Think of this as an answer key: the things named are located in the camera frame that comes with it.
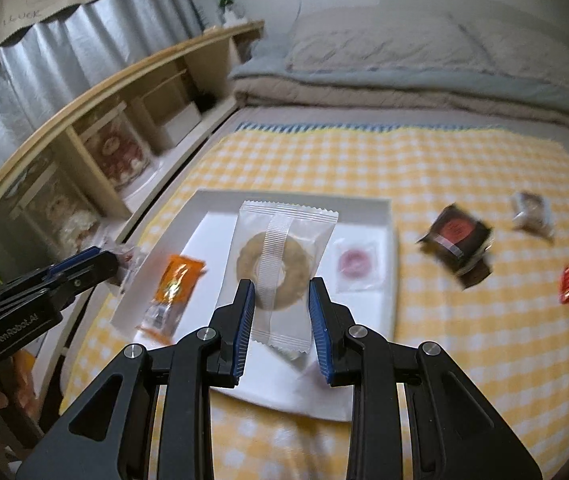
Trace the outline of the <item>person's left hand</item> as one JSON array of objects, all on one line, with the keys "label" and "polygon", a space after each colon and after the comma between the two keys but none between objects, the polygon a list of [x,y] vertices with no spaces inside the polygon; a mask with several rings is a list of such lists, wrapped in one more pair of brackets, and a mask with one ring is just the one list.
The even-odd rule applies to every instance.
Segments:
[{"label": "person's left hand", "polygon": [[33,380],[35,358],[26,350],[20,350],[11,358],[0,362],[0,408],[14,402],[31,418],[38,411],[38,401]]}]

